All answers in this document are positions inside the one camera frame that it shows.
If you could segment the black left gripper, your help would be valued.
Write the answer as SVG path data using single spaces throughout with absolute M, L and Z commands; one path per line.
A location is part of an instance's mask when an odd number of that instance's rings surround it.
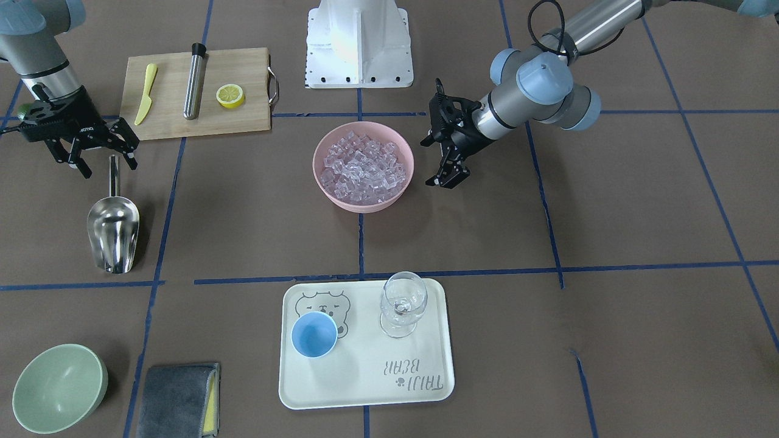
M 475 111 L 482 108 L 481 102 L 447 95 L 442 81 L 436 79 L 436 92 L 429 102 L 430 131 L 420 145 L 430 147 L 437 142 L 441 145 L 442 158 L 437 172 L 425 181 L 426 186 L 454 189 L 470 176 L 462 160 L 495 142 L 473 121 Z

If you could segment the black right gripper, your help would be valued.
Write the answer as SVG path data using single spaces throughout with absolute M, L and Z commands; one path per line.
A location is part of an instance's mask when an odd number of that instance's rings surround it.
M 90 178 L 92 171 L 81 158 L 82 151 L 108 148 L 119 152 L 131 170 L 138 167 L 134 158 L 138 136 L 123 117 L 104 122 L 84 86 L 67 97 L 31 103 L 18 128 L 30 142 L 46 141 L 57 163 L 69 164 L 84 178 Z M 61 141 L 70 143 L 70 151 Z

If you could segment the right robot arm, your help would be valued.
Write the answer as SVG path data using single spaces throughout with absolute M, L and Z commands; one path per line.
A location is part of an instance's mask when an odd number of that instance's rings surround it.
M 103 119 L 56 39 L 85 19 L 81 1 L 1 3 L 2 60 L 11 64 L 34 97 L 19 124 L 3 133 L 18 132 L 28 142 L 44 142 L 55 162 L 90 178 L 82 158 L 85 150 L 113 150 L 134 170 L 139 139 L 122 117 L 111 124 Z

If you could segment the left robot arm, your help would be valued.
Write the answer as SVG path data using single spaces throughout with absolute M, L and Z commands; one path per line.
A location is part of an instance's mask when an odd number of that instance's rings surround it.
M 582 131 L 595 124 L 602 102 L 597 92 L 575 83 L 570 66 L 615 42 L 625 27 L 663 1 L 595 1 L 537 36 L 524 50 L 506 48 L 493 58 L 494 88 L 480 100 L 446 94 L 442 81 L 429 103 L 431 128 L 421 146 L 439 144 L 441 161 L 427 186 L 453 189 L 470 170 L 465 161 L 528 121 Z

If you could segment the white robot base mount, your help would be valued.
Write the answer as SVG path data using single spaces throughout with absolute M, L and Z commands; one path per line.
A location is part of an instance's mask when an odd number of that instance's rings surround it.
M 406 9 L 394 1 L 322 1 L 307 19 L 304 86 L 403 88 L 414 83 Z

